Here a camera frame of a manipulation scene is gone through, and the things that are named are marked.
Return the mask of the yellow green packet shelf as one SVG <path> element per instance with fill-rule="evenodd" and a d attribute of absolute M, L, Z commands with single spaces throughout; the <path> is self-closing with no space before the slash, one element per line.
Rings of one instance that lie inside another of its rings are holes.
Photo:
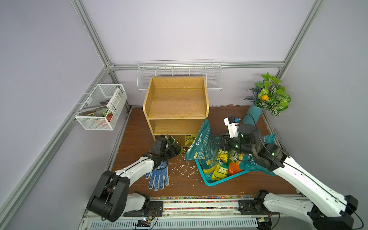
<path fill-rule="evenodd" d="M 219 150 L 218 161 L 227 164 L 229 161 L 229 153 L 227 151 Z"/>

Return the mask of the dark green yellow fertilizer bag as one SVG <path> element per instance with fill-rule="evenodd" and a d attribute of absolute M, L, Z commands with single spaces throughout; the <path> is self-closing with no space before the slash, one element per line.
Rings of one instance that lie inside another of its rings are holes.
<path fill-rule="evenodd" d="M 209 119 L 206 118 L 195 138 L 194 143 L 185 154 L 186 161 L 198 160 L 204 174 L 212 173 L 218 164 L 219 148 L 211 131 Z"/>

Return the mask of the teal orange soil bag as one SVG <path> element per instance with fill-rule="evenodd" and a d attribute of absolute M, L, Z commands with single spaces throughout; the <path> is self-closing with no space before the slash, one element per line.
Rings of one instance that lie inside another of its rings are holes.
<path fill-rule="evenodd" d="M 230 159 L 231 162 L 228 168 L 228 175 L 235 175 L 243 171 L 250 171 L 264 172 L 271 176 L 276 176 L 275 173 L 270 172 L 266 168 L 259 166 L 253 159 L 251 159 L 251 156 L 249 155 L 240 154 L 232 150 L 230 152 Z"/>

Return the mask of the yellow flower packet shelf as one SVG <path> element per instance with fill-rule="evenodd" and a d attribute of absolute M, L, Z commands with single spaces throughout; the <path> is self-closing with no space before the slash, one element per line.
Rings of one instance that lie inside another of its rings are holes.
<path fill-rule="evenodd" d="M 219 181 L 228 176 L 228 170 L 229 170 L 229 163 L 223 164 L 221 162 L 218 162 L 215 170 L 212 173 L 211 180 L 212 181 Z"/>

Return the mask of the teal plastic basket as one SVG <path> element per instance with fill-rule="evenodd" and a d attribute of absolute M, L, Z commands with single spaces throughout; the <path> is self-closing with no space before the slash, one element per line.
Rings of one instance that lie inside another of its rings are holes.
<path fill-rule="evenodd" d="M 243 154 L 233 150 L 222 150 L 218 138 L 212 135 L 210 129 L 199 132 L 186 159 L 195 161 L 207 186 L 215 186 L 249 172 L 241 169 L 240 164 L 250 158 L 244 158 Z"/>

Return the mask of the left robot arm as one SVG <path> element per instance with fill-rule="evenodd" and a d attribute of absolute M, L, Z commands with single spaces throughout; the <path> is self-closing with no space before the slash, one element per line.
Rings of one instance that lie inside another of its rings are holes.
<path fill-rule="evenodd" d="M 151 150 L 136 162 L 118 171 L 102 173 L 89 201 L 87 210 L 102 220 L 115 222 L 124 217 L 158 217 L 160 202 L 150 202 L 142 193 L 129 193 L 129 188 L 141 177 L 154 170 L 160 171 L 161 163 L 184 153 L 185 149 L 170 135 L 156 138 Z"/>

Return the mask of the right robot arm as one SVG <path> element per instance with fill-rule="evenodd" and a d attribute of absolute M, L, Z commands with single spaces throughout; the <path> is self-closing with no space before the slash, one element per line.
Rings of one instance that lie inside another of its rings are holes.
<path fill-rule="evenodd" d="M 298 201 L 260 190 L 252 201 L 240 202 L 240 212 L 286 214 L 312 224 L 317 230 L 353 229 L 353 215 L 358 207 L 355 197 L 330 189 L 278 145 L 263 143 L 256 126 L 236 125 L 228 129 L 227 134 L 219 137 L 220 149 L 251 156 L 257 165 L 283 178 L 308 198 Z"/>

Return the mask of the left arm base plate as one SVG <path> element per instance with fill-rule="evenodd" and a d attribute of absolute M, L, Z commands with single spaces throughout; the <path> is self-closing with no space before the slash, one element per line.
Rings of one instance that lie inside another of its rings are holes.
<path fill-rule="evenodd" d="M 162 201 L 146 201 L 143 208 L 124 212 L 124 217 L 161 217 L 163 214 Z"/>

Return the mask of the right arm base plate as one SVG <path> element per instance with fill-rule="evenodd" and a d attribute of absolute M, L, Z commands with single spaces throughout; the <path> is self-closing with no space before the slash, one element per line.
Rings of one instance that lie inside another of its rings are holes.
<path fill-rule="evenodd" d="M 265 207 L 263 202 L 258 201 L 256 199 L 239 200 L 238 204 L 239 204 L 238 211 L 241 213 L 241 215 L 267 215 L 269 216 L 271 214 L 271 211 L 269 211 Z"/>

